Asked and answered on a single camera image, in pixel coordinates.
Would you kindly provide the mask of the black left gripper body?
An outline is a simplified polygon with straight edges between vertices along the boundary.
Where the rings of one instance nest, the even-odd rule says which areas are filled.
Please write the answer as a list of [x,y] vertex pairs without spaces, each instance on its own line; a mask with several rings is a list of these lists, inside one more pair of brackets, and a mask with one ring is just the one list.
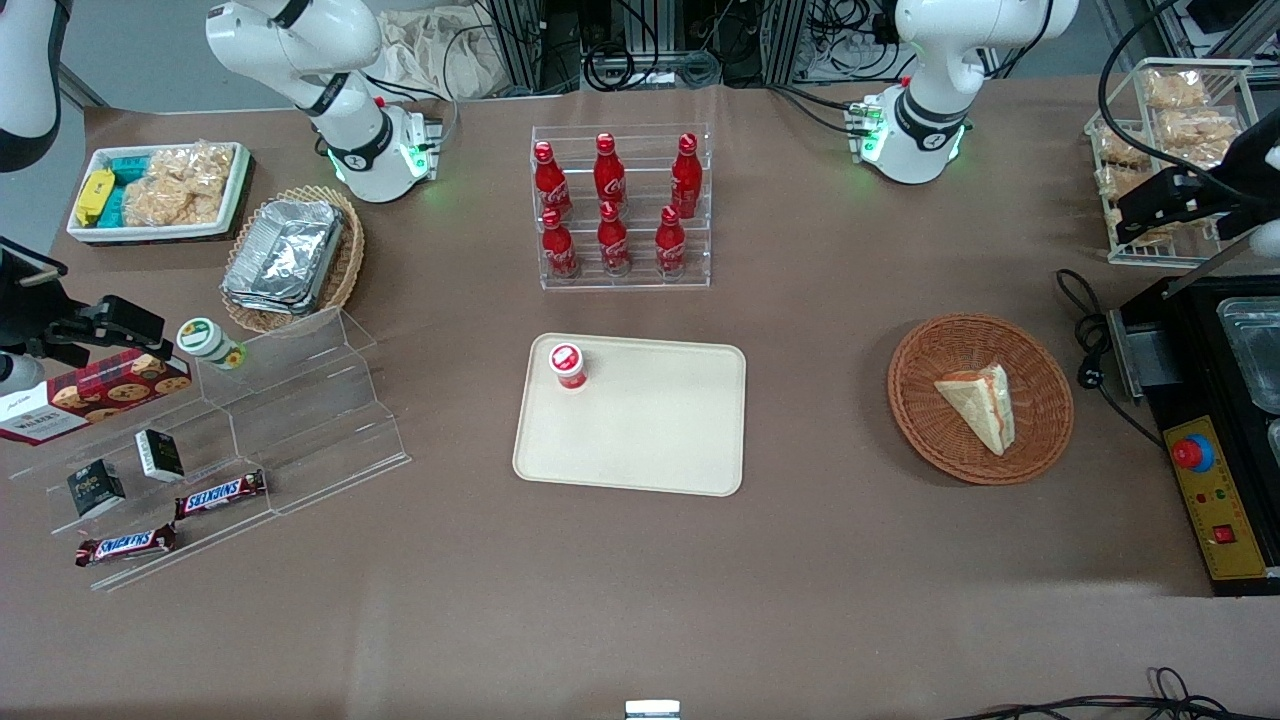
[[1219,240],[1234,241],[1279,218],[1279,119],[1263,118],[1238,135],[1210,174],[1225,186],[1213,192]]

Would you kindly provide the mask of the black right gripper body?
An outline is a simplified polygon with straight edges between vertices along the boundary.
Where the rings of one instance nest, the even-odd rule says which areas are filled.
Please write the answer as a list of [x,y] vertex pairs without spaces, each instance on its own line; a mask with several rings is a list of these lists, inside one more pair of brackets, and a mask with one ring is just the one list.
[[77,314],[61,286],[68,266],[8,238],[1,240],[1,346],[10,354],[58,357],[50,332]]

